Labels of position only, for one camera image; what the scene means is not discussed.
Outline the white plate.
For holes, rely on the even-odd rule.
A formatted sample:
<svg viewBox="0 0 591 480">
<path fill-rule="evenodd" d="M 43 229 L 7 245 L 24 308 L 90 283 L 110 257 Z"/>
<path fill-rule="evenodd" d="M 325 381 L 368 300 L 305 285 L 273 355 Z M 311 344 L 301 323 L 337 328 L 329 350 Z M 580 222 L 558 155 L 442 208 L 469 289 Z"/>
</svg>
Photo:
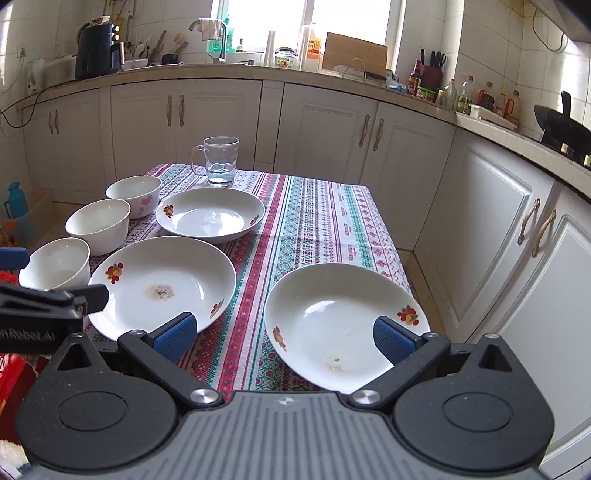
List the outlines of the white plate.
<svg viewBox="0 0 591 480">
<path fill-rule="evenodd" d="M 164 198 L 155 210 L 155 218 L 173 235 L 218 245 L 252 231 L 264 213 L 263 202 L 245 191 L 200 188 Z"/>
<path fill-rule="evenodd" d="M 392 368 L 374 342 L 387 316 L 414 334 L 431 330 L 411 294 L 387 277 L 344 263 L 308 265 L 270 290 L 266 333 L 281 360 L 315 386 L 351 394 Z"/>
<path fill-rule="evenodd" d="M 90 282 L 105 285 L 109 298 L 89 321 L 115 340 L 129 330 L 150 332 L 185 312 L 203 331 L 228 308 L 236 273 L 228 256 L 211 244 L 163 236 L 114 252 L 96 267 Z"/>
</svg>

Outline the kitchen faucet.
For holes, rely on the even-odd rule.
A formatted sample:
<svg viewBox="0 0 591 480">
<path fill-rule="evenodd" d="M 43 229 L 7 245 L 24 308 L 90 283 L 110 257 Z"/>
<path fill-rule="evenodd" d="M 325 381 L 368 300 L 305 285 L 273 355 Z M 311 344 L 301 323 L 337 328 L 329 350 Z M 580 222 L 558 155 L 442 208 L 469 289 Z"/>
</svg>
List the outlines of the kitchen faucet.
<svg viewBox="0 0 591 480">
<path fill-rule="evenodd" d="M 197 30 L 204 41 L 214 40 L 221 43 L 219 55 L 214 58 L 214 63 L 226 62 L 226 40 L 228 39 L 228 26 L 221 20 L 211 18 L 198 18 L 188 27 L 189 31 Z"/>
</svg>

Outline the red box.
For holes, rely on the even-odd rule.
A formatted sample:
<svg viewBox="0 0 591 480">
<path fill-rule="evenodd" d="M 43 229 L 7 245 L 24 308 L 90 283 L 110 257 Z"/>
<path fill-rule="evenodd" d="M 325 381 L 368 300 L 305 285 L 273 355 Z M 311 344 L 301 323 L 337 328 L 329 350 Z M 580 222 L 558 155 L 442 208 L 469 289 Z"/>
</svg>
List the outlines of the red box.
<svg viewBox="0 0 591 480">
<path fill-rule="evenodd" d="M 1 439 L 19 444 L 15 416 L 36 379 L 33 367 L 20 355 L 1 354 Z"/>
</svg>

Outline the white bowl pink flowers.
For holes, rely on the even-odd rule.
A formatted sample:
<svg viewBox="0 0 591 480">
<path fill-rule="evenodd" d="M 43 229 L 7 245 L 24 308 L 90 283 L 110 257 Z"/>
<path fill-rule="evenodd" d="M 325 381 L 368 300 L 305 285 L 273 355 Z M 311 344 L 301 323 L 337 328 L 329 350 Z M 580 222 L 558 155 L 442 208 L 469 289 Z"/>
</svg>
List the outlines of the white bowl pink flowers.
<svg viewBox="0 0 591 480">
<path fill-rule="evenodd" d="M 105 191 L 110 199 L 124 200 L 130 205 L 130 220 L 152 214 L 159 201 L 161 181 L 152 176 L 133 176 L 111 184 Z"/>
</svg>

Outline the blue thermos jug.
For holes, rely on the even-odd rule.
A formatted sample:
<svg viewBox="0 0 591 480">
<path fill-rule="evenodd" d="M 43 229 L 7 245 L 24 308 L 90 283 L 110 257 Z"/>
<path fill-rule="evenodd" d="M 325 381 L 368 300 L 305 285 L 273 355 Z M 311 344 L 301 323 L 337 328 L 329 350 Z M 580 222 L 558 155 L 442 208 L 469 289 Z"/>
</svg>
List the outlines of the blue thermos jug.
<svg viewBox="0 0 591 480">
<path fill-rule="evenodd" d="M 10 219 L 17 219 L 29 212 L 25 192 L 20 188 L 19 182 L 12 182 L 9 187 L 8 199 L 4 202 L 7 216 Z"/>
</svg>

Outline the white base cabinets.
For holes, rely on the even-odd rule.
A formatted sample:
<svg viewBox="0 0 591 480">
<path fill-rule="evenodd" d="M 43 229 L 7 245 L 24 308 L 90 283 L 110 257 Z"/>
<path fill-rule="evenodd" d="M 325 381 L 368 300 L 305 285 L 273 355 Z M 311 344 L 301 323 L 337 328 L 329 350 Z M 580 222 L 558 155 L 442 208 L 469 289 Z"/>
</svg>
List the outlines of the white base cabinets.
<svg viewBox="0 0 591 480">
<path fill-rule="evenodd" d="M 392 93 L 102 77 L 18 107 L 31 182 L 85 205 L 114 181 L 190 167 L 211 136 L 242 171 L 370 191 L 431 329 L 494 332 L 542 391 L 552 478 L 590 471 L 590 173 L 537 140 Z"/>
</svg>

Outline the striped patterned tablecloth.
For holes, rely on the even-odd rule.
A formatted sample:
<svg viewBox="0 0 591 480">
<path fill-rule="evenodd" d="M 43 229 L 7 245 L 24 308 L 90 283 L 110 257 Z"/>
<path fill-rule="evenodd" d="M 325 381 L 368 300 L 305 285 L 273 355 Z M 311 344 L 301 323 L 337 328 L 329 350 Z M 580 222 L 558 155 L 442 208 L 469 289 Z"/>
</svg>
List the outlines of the striped patterned tablecloth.
<svg viewBox="0 0 591 480">
<path fill-rule="evenodd" d="M 161 201 L 169 195 L 208 188 L 204 173 L 187 165 L 162 164 L 151 171 L 159 178 Z M 271 288 L 298 268 L 324 263 L 361 266 L 379 273 L 411 294 L 400 256 L 368 188 L 331 181 L 242 171 L 229 189 L 259 198 L 263 220 L 246 235 L 211 244 L 228 256 L 236 273 L 235 294 L 211 326 L 199 332 L 177 361 L 189 374 L 227 396 L 238 391 L 310 391 L 315 386 L 290 369 L 274 350 L 263 313 Z M 161 228 L 155 211 L 132 221 L 124 244 L 95 257 L 92 273 L 114 252 L 146 239 L 176 236 Z M 99 348 L 112 351 L 110 340 L 90 323 L 85 330 Z"/>
</svg>

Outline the clear glass mug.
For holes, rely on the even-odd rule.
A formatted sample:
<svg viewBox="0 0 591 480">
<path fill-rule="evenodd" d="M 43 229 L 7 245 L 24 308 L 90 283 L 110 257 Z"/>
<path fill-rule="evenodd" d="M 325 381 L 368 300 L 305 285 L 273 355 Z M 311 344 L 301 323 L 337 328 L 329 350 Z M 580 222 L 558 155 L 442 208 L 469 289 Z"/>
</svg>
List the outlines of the clear glass mug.
<svg viewBox="0 0 591 480">
<path fill-rule="evenodd" d="M 238 163 L 239 139 L 233 136 L 211 136 L 200 145 L 192 148 L 190 155 L 191 171 L 197 175 L 197 164 L 193 157 L 196 153 L 204 154 L 205 178 L 213 186 L 227 187 L 235 179 Z"/>
</svg>

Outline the black air fryer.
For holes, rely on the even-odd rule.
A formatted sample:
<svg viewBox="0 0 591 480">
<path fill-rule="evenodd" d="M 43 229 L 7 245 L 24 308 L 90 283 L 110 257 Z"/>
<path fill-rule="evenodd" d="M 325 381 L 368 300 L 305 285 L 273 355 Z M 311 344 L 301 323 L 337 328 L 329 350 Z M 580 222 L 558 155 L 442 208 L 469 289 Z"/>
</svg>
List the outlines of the black air fryer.
<svg viewBox="0 0 591 480">
<path fill-rule="evenodd" d="M 117 73 L 125 63 L 120 27 L 109 16 L 96 17 L 77 32 L 75 79 L 85 80 Z"/>
</svg>

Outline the black wok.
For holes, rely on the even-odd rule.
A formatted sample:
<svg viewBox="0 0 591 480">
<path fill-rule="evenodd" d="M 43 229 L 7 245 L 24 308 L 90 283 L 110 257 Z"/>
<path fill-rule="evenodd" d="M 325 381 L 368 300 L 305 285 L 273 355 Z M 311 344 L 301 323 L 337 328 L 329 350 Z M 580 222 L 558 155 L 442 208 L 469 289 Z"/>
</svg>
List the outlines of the black wok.
<svg viewBox="0 0 591 480">
<path fill-rule="evenodd" d="M 543 131 L 540 142 L 583 165 L 591 152 L 590 130 L 571 117 L 572 98 L 567 91 L 561 92 L 561 100 L 562 112 L 543 105 L 534 106 L 536 121 Z"/>
</svg>

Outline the dark sauce bottle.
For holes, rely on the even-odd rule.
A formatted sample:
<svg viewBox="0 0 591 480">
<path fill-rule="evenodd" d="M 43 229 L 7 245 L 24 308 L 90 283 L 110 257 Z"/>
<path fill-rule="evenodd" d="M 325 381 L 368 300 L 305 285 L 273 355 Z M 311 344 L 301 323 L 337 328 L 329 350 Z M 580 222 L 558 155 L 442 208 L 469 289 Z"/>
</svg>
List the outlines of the dark sauce bottle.
<svg viewBox="0 0 591 480">
<path fill-rule="evenodd" d="M 421 82 L 422 82 L 421 69 L 422 69 L 422 61 L 420 59 L 417 59 L 415 61 L 414 69 L 409 77 L 409 83 L 408 83 L 408 87 L 407 87 L 408 95 L 411 95 L 411 96 L 418 95 L 418 90 L 419 90 L 419 88 L 421 86 Z"/>
</svg>

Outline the knife block with knives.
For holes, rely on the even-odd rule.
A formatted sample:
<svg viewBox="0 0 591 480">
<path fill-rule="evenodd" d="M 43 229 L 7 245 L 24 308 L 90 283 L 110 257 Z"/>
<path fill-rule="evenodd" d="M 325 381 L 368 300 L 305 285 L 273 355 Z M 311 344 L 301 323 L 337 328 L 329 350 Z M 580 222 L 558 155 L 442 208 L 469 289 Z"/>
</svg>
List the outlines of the knife block with knives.
<svg viewBox="0 0 591 480">
<path fill-rule="evenodd" d="M 437 91 L 441 87 L 443 79 L 443 67 L 447 57 L 441 51 L 432 51 L 427 57 L 424 49 L 420 53 L 421 62 L 421 86 L 431 91 Z"/>
</svg>

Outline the wooden cutting board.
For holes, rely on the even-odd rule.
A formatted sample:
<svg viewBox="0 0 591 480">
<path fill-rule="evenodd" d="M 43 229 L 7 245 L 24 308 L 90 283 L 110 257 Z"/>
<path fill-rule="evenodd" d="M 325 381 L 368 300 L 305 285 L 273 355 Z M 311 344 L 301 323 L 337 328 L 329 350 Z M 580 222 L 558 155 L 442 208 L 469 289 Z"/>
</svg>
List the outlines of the wooden cutting board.
<svg viewBox="0 0 591 480">
<path fill-rule="evenodd" d="M 334 70 L 338 66 L 358 66 L 369 74 L 385 77 L 387 60 L 386 45 L 332 32 L 325 37 L 322 69 Z"/>
</svg>

